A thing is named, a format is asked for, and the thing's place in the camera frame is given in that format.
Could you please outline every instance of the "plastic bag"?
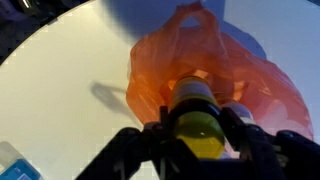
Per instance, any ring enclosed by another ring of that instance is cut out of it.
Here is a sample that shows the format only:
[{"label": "plastic bag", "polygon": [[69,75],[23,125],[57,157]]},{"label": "plastic bag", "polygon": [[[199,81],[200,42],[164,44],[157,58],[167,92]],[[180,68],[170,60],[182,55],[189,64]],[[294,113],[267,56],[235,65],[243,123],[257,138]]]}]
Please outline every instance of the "plastic bag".
[{"label": "plastic bag", "polygon": [[[199,26],[179,27],[189,16]],[[219,104],[245,105],[257,125],[275,134],[289,129],[313,137],[308,109],[289,77],[219,31],[215,16],[200,2],[176,8],[156,32],[131,50],[127,103],[143,123],[158,121],[175,82],[184,76],[204,78]]]}]

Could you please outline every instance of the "blue object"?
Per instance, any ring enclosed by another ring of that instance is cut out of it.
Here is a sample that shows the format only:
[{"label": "blue object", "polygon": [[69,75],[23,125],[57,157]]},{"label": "blue object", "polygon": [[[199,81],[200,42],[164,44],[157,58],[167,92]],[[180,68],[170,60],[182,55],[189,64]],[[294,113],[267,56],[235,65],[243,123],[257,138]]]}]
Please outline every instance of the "blue object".
[{"label": "blue object", "polygon": [[40,174],[26,160],[18,159],[0,175],[0,180],[39,180]]}]

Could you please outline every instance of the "table surface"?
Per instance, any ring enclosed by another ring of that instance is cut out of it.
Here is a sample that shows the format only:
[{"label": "table surface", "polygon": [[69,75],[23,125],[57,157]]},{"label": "table surface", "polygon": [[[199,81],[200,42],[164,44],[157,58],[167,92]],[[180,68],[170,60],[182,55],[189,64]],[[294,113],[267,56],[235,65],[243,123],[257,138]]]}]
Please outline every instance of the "table surface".
[{"label": "table surface", "polygon": [[[121,128],[141,129],[125,101],[129,52],[182,2],[191,1],[96,0],[37,31],[0,68],[0,141],[10,142],[45,179],[64,180],[74,179]],[[319,143],[319,7],[303,0],[203,4],[223,31],[288,74]],[[145,163],[133,179],[157,176]]]}]

